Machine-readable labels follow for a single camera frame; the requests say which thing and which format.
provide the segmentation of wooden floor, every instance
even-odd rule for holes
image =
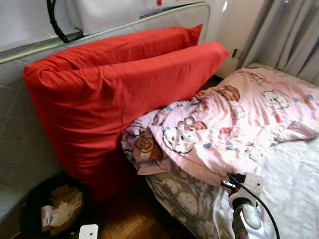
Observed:
[[[213,76],[201,90],[216,86]],[[91,224],[99,226],[100,239],[191,239],[193,234],[156,200],[144,177],[127,191],[92,206]]]

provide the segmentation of duvet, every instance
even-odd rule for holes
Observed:
[[[149,112],[123,133],[126,157],[140,175],[169,172],[173,161],[215,186],[226,172],[254,172],[272,145],[318,136],[318,91],[282,74],[242,68],[190,101]]]

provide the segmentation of pillow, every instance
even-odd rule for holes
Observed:
[[[47,57],[27,66],[24,77],[60,163],[100,201],[124,189],[133,172],[121,151],[122,131],[146,112],[194,96],[227,55],[221,44],[206,43],[62,71],[46,67]]]

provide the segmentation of bed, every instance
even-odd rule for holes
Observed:
[[[293,98],[295,104],[306,104],[314,100],[313,97],[318,98],[319,88],[312,84],[267,66],[253,64],[249,68],[263,69],[270,75],[298,82],[316,90],[314,95],[309,95],[308,98]],[[232,77],[240,74],[242,70],[232,74]],[[263,80],[260,78],[258,77],[257,84]],[[316,104],[315,114],[318,115],[318,102]],[[164,108],[155,113],[161,114],[168,110],[170,109]],[[136,124],[141,124],[141,121],[137,120],[132,126]],[[124,149],[130,148],[127,141],[122,141],[122,144]],[[137,166],[139,159],[133,150],[126,151],[126,155],[135,164],[139,174],[149,174],[146,176],[146,181],[158,201],[196,237],[225,239],[234,237],[231,227],[233,210],[228,204],[228,193],[221,187],[191,176],[172,160],[164,159],[160,163],[162,165],[160,169],[159,164],[154,165],[154,163],[143,168]],[[265,178],[266,183],[261,198],[271,210],[282,238],[319,237],[318,159],[318,138],[282,142],[270,147],[263,160],[260,160],[254,169],[255,173]],[[148,167],[151,165],[156,168],[150,171]],[[267,213],[263,208],[259,209],[265,225],[266,238],[275,238],[273,225]]]

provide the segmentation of white wall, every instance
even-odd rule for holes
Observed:
[[[55,17],[65,34],[78,30],[71,25],[65,0],[57,0]],[[0,52],[55,38],[45,0],[0,1]]]
[[[236,69],[238,57],[232,58],[233,51],[238,49],[240,54],[244,50],[263,4],[264,0],[233,0],[228,5],[227,18],[223,21],[218,41],[224,44],[230,55],[216,75],[225,78]]]

